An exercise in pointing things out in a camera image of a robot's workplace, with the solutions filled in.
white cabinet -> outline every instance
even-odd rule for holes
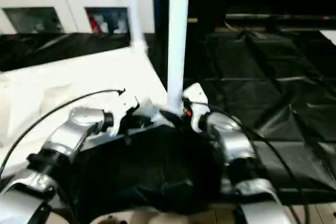
[[[66,0],[0,0],[0,30],[5,34],[77,32]]]
[[[0,33],[126,33],[129,0],[0,0]],[[154,32],[153,0],[138,0],[143,32]]]

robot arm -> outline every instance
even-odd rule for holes
[[[138,106],[135,97],[121,97],[122,105],[112,113],[99,109],[75,108],[37,154],[30,154],[29,165],[19,171],[0,192],[0,223],[45,223],[51,208],[48,202],[66,185],[71,167],[88,136],[113,127],[116,135],[121,119]]]
[[[207,98],[198,83],[186,89],[183,98],[192,129],[207,133],[222,147],[233,190],[255,199],[253,203],[240,205],[245,223],[290,224],[250,139],[238,121],[223,113],[210,112]]]

red object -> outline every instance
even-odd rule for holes
[[[93,31],[95,34],[100,33],[100,28],[99,28],[97,22],[94,20],[93,15],[92,15],[91,13],[89,13],[89,14],[88,14],[88,17],[89,17],[90,26],[91,26],[92,31]]]

black tarp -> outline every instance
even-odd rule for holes
[[[149,56],[165,83],[166,57],[147,36]],[[0,70],[128,45],[113,35],[1,36]],[[309,202],[336,201],[336,47],[319,32],[204,35],[188,31],[185,86],[200,82],[217,105],[266,137],[299,178]],[[272,151],[255,141],[285,204],[299,204],[295,185]],[[82,220],[133,206],[192,212],[219,193],[220,155],[203,138],[166,127],[80,154],[70,183]]]

black cable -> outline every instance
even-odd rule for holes
[[[253,130],[249,129],[248,127],[244,126],[241,121],[237,118],[235,118],[234,116],[228,114],[227,112],[223,111],[222,109],[220,109],[219,107],[216,107],[214,105],[211,105],[211,104],[207,104],[207,103],[203,103],[203,102],[191,102],[190,100],[185,100],[184,99],[184,102],[189,102],[189,103],[194,103],[194,104],[200,104],[200,105],[204,105],[204,106],[208,106],[210,109],[213,109],[214,111],[216,112],[219,112],[221,114],[224,114],[226,115],[227,117],[229,117],[230,119],[234,120],[242,129],[246,129],[247,131],[249,131],[250,133],[252,133],[253,135],[257,135],[258,138],[260,138],[271,150],[272,152],[277,156],[277,158],[279,159],[279,161],[281,162],[281,164],[283,165],[283,167],[285,168],[288,176],[290,177],[290,179],[293,181],[293,183],[295,184],[296,186],[296,190],[298,191],[299,195],[300,195],[300,198],[303,202],[303,208],[305,210],[305,213],[304,213],[304,218],[305,218],[305,224],[310,224],[310,210],[309,210],[309,207],[308,207],[308,203],[307,203],[307,200],[302,192],[302,188],[300,187],[300,184],[298,182],[298,180],[296,179],[295,175],[293,174],[293,172],[291,171],[291,169],[289,168],[289,166],[287,165],[287,163],[284,161],[284,159],[281,157],[281,155],[279,154],[279,152],[274,148],[273,145],[271,145],[271,143],[259,136],[256,132],[254,132]],[[301,221],[299,219],[299,217],[297,216],[296,212],[294,211],[294,209],[290,206],[289,207],[291,213],[293,214],[294,218],[295,218],[295,221],[298,223],[298,224],[301,224]]]
[[[57,190],[58,190],[59,198],[68,204],[68,208],[70,209],[69,212],[70,212],[70,217],[72,219],[72,223],[79,224],[79,222],[77,221],[76,215],[75,215],[74,204],[69,200],[69,198],[67,197],[67,194],[59,185],[58,185]]]
[[[43,115],[42,117],[40,117],[38,120],[36,120],[29,128],[27,128],[19,137],[18,139],[12,144],[11,148],[9,149],[9,151],[7,152],[6,157],[4,158],[2,165],[0,167],[0,180],[1,180],[1,175],[4,172],[5,166],[12,154],[12,152],[14,151],[14,149],[16,148],[16,146],[21,142],[21,140],[37,125],[39,124],[41,121],[43,121],[45,118],[47,118],[48,116],[50,116],[51,114],[55,113],[56,111],[68,106],[69,104],[72,104],[74,102],[77,102],[78,100],[81,100],[83,98],[89,97],[91,95],[95,95],[95,94],[101,94],[101,93],[110,93],[110,92],[118,92],[119,94],[122,94],[122,90],[115,90],[115,89],[105,89],[105,90],[100,90],[100,91],[96,91],[96,92],[92,92],[92,93],[88,93],[85,95],[82,95],[80,97],[77,97],[75,99],[72,99],[68,102],[65,102],[59,106],[57,106],[56,108],[52,109],[51,111],[49,111],[48,113],[46,113],[45,115]]]

